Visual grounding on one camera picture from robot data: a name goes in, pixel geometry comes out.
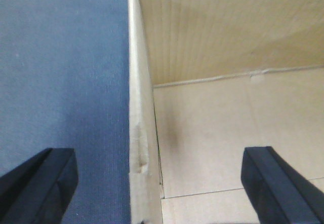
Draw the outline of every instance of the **cardboard box wall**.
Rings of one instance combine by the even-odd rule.
[[[323,0],[129,0],[133,223],[162,223],[153,85],[321,67],[323,7]]]

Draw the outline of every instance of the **blue carpet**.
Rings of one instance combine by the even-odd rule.
[[[129,223],[127,0],[0,0],[0,174],[73,147],[63,224]]]

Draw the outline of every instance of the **corrugated cardboard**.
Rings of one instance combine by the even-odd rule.
[[[132,223],[161,224],[161,204],[164,224],[257,222],[239,178],[247,146],[324,177],[324,0],[129,9]]]
[[[140,0],[153,84],[323,65],[324,0]]]
[[[165,197],[242,188],[244,147],[324,177],[324,69],[154,90]]]
[[[324,178],[310,181],[324,191]],[[162,200],[164,224],[259,223],[243,189]]]

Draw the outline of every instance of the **cardboard seam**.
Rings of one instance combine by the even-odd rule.
[[[313,180],[318,180],[318,179],[323,179],[324,180],[324,177],[310,178],[310,179],[307,179],[307,180],[308,181],[313,181]],[[219,190],[219,191],[210,191],[210,192],[203,192],[203,193],[189,194],[189,195],[177,195],[177,196],[166,197],[166,198],[163,198],[163,199],[167,200],[167,199],[174,199],[174,198],[181,198],[181,197],[190,197],[190,196],[196,196],[196,195],[216,194],[216,193],[236,191],[236,190],[244,190],[244,188],[236,188],[236,189],[228,189],[228,190]]]
[[[189,84],[198,84],[203,82],[211,82],[217,80],[224,80],[224,79],[232,79],[232,78],[240,78],[240,77],[247,77],[247,76],[258,76],[262,74],[269,74],[269,73],[279,73],[279,72],[286,72],[286,71],[299,71],[299,70],[308,70],[308,69],[317,69],[317,68],[324,68],[324,65],[311,65],[311,66],[300,66],[300,67],[293,67],[293,68],[267,68],[267,69],[258,69],[250,72],[242,72],[242,73],[235,73],[235,74],[226,74],[223,76],[215,76],[203,79],[194,79],[194,80],[187,80],[187,81],[178,81],[178,82],[170,82],[165,84],[158,84],[153,85],[153,88],[163,88],[163,87],[170,87],[170,86],[182,86],[182,85],[189,85]]]
[[[160,154],[160,146],[158,143],[158,133],[157,133],[157,124],[156,124],[156,113],[155,113],[155,103],[153,99],[153,108],[154,108],[154,122],[155,122],[155,131],[156,131],[156,141],[157,141],[157,156],[158,156],[158,167],[160,172],[160,185],[163,188],[163,172],[162,172],[162,165],[161,165],[161,154]]]

